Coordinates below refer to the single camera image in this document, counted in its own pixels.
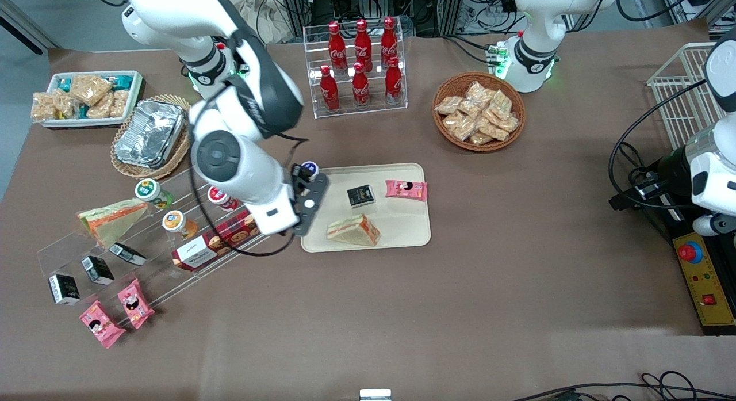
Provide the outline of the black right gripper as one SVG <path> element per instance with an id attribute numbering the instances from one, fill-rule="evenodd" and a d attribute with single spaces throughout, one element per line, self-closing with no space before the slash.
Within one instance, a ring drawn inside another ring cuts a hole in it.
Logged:
<path id="1" fill-rule="evenodd" d="M 291 186 L 294 192 L 292 201 L 297 224 L 292 228 L 295 236 L 307 235 L 320 210 L 321 202 L 329 187 L 326 174 L 313 174 L 303 165 L 293 163 L 291 167 Z"/>

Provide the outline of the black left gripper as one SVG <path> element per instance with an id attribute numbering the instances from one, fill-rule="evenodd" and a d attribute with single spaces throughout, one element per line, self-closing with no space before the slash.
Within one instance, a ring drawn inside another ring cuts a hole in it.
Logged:
<path id="1" fill-rule="evenodd" d="M 632 189 L 610 197 L 614 211 L 629 209 L 693 209 L 691 165 L 685 149 L 678 148 L 647 167 L 629 173 Z"/>

